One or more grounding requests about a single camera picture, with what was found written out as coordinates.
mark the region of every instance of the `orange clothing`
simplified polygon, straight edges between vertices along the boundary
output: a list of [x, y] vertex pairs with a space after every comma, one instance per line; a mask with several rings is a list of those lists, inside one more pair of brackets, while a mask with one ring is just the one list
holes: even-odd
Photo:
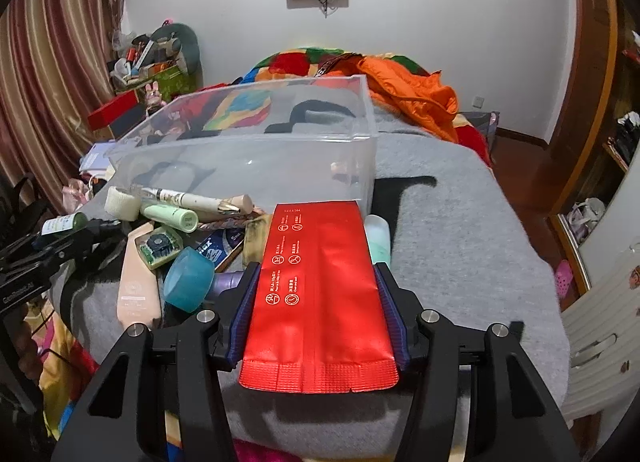
[[458, 97], [452, 87], [440, 83], [440, 72], [418, 76], [393, 60], [350, 55], [337, 60], [325, 76], [353, 74], [367, 75], [375, 103], [405, 114], [444, 141], [458, 142], [453, 126]]

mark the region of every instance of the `wall outlet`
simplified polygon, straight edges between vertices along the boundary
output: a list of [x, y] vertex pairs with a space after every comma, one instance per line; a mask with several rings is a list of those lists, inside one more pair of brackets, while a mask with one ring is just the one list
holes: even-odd
[[482, 105], [484, 105], [484, 98], [480, 96], [474, 97], [474, 102], [471, 103], [471, 106], [473, 108], [482, 108]]

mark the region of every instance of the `red packet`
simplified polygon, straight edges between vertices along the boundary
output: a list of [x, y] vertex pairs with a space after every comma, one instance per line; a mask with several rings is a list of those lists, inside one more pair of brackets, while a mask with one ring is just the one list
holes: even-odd
[[303, 394], [368, 392], [398, 382], [354, 201], [276, 207], [239, 381]]

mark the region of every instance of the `silver screw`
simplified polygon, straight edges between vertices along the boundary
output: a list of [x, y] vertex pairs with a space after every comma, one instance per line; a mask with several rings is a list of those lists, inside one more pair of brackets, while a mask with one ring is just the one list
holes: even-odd
[[145, 331], [145, 329], [146, 326], [142, 325], [142, 323], [134, 323], [133, 325], [129, 325], [129, 327], [127, 327], [127, 334], [129, 334], [131, 337], [138, 337]]
[[210, 311], [209, 309], [207, 309], [206, 311], [200, 311], [198, 312], [198, 321], [200, 321], [200, 323], [208, 323], [209, 321], [213, 320], [213, 318], [216, 317], [216, 313], [213, 311]]
[[440, 319], [440, 314], [432, 309], [427, 309], [426, 311], [422, 311], [420, 317], [427, 323], [436, 323], [436, 321]]
[[502, 323], [494, 323], [491, 325], [491, 332], [498, 337], [505, 337], [509, 333], [509, 328]]

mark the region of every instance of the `wooden floor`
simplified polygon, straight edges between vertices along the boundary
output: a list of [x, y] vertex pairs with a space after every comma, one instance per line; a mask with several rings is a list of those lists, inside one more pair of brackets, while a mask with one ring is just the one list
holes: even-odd
[[[564, 259], [556, 235], [546, 219], [558, 198], [567, 172], [542, 147], [498, 135], [494, 149], [494, 174], [507, 200], [522, 222], [531, 245], [555, 270]], [[560, 302], [561, 309], [578, 298], [575, 284]]]

